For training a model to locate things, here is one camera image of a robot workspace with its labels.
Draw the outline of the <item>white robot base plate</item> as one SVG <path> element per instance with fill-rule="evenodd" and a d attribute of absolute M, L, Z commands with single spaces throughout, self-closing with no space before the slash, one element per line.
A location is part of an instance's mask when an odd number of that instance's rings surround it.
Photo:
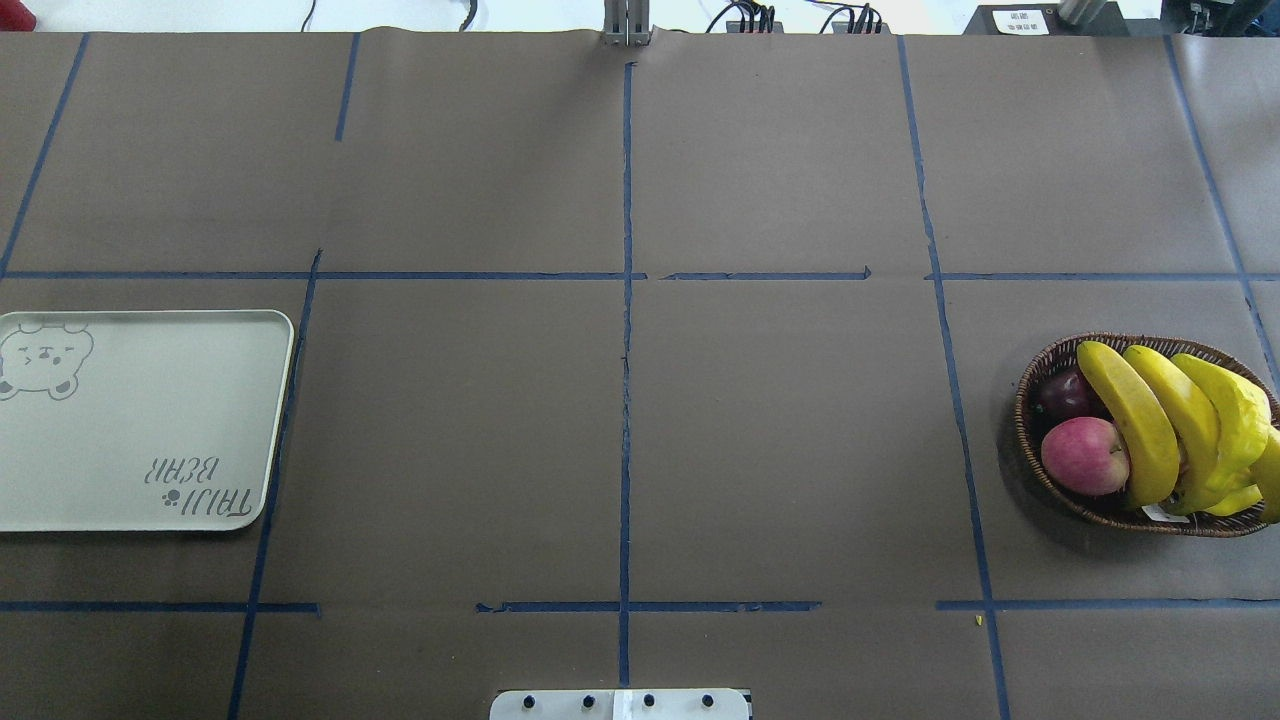
<path fill-rule="evenodd" d="M 750 693 L 735 688 L 504 691 L 490 719 L 753 719 Z"/>

